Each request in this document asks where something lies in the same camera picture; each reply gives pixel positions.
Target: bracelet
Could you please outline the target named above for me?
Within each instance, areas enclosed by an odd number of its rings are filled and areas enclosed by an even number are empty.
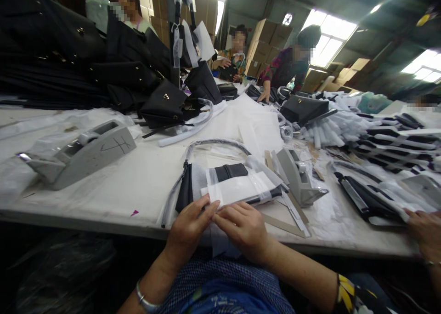
[[[439,264],[441,266],[441,261],[439,261],[439,262],[425,261],[424,263],[426,264],[426,266],[429,266],[429,267],[433,267],[436,264]]]
[[[153,305],[144,299],[144,295],[139,291],[139,281],[136,283],[136,295],[138,296],[139,304],[147,313],[155,313],[160,305]]]

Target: person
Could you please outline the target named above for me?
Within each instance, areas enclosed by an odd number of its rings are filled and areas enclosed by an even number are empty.
[[[126,16],[124,23],[127,26],[142,33],[145,33],[147,29],[150,28],[156,33],[150,22],[142,17],[139,0],[118,0],[118,3],[124,10]]]
[[[252,206],[239,202],[216,212],[218,207],[219,201],[210,203],[205,195],[182,210],[164,250],[119,313],[294,313],[280,291],[278,278],[321,313],[392,313],[370,290],[271,237],[262,215]],[[441,218],[422,212],[408,214],[411,233],[423,256],[433,262],[429,269],[440,295]],[[211,222],[245,258],[195,253]]]
[[[211,62],[211,70],[217,71],[219,68],[227,68],[231,65],[236,66],[238,69],[237,75],[234,75],[233,82],[242,83],[245,76],[245,67],[247,64],[247,58],[243,54],[245,49],[245,43],[247,41],[247,29],[244,24],[240,24],[236,27],[232,34],[232,47],[229,50],[219,51],[218,58]]]
[[[308,71],[311,51],[318,44],[321,35],[320,26],[311,25],[300,31],[293,47],[280,51],[257,79],[257,85],[264,88],[258,101],[269,102],[271,87],[286,86],[294,77],[294,89],[301,90]]]

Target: gray tape dispenser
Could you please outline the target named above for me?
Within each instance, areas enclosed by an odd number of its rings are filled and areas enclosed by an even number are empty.
[[[38,173],[49,188],[61,190],[135,148],[135,141],[127,127],[111,120],[83,132],[51,158],[31,153],[20,153],[17,156]]]

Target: human hand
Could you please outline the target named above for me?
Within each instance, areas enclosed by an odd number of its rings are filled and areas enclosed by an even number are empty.
[[[243,201],[228,205],[213,216],[213,222],[249,261],[261,266],[271,264],[277,241],[268,235],[262,215],[255,208]]]
[[[417,240],[421,254],[427,260],[441,261],[441,214],[405,211],[410,216],[409,232]]]
[[[219,204],[220,201],[216,200],[210,205],[210,197],[206,194],[180,212],[171,227],[164,249],[165,257],[172,267],[180,270],[190,260]]]
[[[225,69],[225,68],[228,68],[231,66],[231,60],[229,60],[229,59],[220,59],[220,60],[216,60],[216,62],[217,62],[216,68],[221,67],[221,68]]]
[[[257,99],[257,102],[263,101],[265,100],[267,103],[270,101],[270,96],[271,96],[271,90],[270,89],[265,89],[262,94],[260,95],[259,99]]]

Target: white paper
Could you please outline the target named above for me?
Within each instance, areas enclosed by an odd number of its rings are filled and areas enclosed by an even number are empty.
[[[196,27],[194,33],[199,41],[198,43],[196,43],[196,46],[199,49],[200,57],[204,61],[210,60],[216,52],[203,21],[201,21],[201,23]]]

